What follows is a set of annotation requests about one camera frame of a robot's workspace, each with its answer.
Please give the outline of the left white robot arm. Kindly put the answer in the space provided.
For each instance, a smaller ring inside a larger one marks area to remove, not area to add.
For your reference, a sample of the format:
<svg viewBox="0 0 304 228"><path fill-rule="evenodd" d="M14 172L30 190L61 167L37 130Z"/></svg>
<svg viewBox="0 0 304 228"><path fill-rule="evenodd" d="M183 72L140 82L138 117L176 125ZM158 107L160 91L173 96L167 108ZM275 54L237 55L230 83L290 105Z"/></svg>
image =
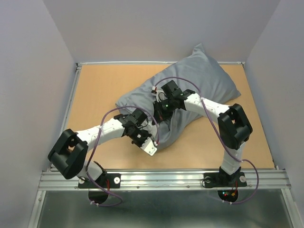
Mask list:
<svg viewBox="0 0 304 228"><path fill-rule="evenodd" d="M127 136L131 143L152 156L157 144L152 134L144 129L147 114L136 108L131 114L119 114L101 125L76 131L64 130L49 152L48 160L62 176L69 180L78 177L81 183L90 181L95 187L105 184L105 169L92 159L87 159L89 151L95 152L97 146L116 138Z"/></svg>

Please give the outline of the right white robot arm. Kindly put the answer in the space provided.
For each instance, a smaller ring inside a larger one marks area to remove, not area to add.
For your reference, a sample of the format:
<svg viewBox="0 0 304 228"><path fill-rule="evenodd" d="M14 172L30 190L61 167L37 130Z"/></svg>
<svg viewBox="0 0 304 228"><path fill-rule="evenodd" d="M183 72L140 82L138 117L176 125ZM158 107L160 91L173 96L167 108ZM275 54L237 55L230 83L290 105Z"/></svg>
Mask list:
<svg viewBox="0 0 304 228"><path fill-rule="evenodd" d="M224 158L216 176L206 178L205 183L230 185L235 182L241 169L243 146L253 131L242 106L219 104L190 89L182 91L173 80L160 89L153 86L152 93L156 96L153 107L158 123L171 119L175 110L182 109L204 116L212 126L218 126L215 132L224 147Z"/></svg>

